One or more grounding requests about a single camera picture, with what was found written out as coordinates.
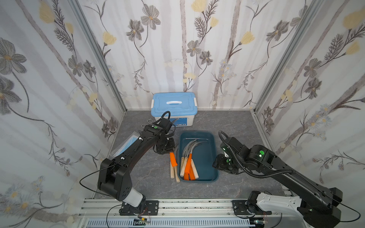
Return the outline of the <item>thin orange handle sickle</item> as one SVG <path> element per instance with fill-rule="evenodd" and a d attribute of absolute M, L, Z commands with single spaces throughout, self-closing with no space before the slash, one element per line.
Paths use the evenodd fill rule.
<path fill-rule="evenodd" d="M 191 180 L 191 181 L 195 180 L 195 175 L 194 175 L 194 171 L 193 171 L 192 167 L 190 167 L 190 171 L 189 171 L 189 180 Z"/>

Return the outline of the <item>wooden handle sickle group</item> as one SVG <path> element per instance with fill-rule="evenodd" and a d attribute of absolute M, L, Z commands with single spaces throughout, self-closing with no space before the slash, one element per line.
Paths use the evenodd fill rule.
<path fill-rule="evenodd" d="M 184 176 L 184 172 L 185 172 L 185 167 L 186 167 L 186 164 L 187 164 L 187 161 L 188 161 L 188 157 L 189 157 L 189 154 L 191 152 L 191 148 L 193 147 L 193 145 L 196 144 L 196 141 L 197 140 L 192 140 L 190 141 L 183 149 L 183 152 L 182 152 L 182 160 L 181 160 L 181 168 L 180 168 L 180 175 L 181 176 Z"/>

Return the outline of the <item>orange handle sickle group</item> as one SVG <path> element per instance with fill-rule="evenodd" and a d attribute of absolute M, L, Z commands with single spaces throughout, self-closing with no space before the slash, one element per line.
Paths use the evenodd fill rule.
<path fill-rule="evenodd" d="M 190 174 L 185 173 L 184 176 L 183 176 L 183 179 L 186 180 L 186 181 L 189 181 L 190 180 Z"/>

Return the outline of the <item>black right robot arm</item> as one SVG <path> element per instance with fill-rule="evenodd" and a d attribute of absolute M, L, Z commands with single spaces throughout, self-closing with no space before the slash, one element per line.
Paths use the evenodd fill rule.
<path fill-rule="evenodd" d="M 294 197 L 282 197 L 252 191 L 245 202 L 249 213 L 273 211 L 297 216 L 315 228 L 334 228 L 340 223 L 341 210 L 337 206 L 343 193 L 338 188 L 329 189 L 313 182 L 265 146 L 248 148 L 222 131 L 219 138 L 224 153 L 216 157 L 214 168 L 236 175 L 244 172 L 262 180 L 273 178 L 295 193 Z"/>

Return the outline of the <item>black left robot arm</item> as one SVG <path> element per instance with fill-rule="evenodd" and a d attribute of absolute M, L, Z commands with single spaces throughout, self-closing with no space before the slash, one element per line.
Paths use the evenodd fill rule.
<path fill-rule="evenodd" d="M 168 154 L 175 148 L 174 126 L 170 117 L 161 116 L 158 120 L 147 124 L 139 132 L 138 139 L 124 152 L 112 160 L 105 159 L 100 165 L 98 189 L 103 193 L 123 202 L 121 213 L 143 214 L 147 209 L 146 196 L 133 188 L 131 171 L 138 161 L 151 148 L 157 154 Z"/>

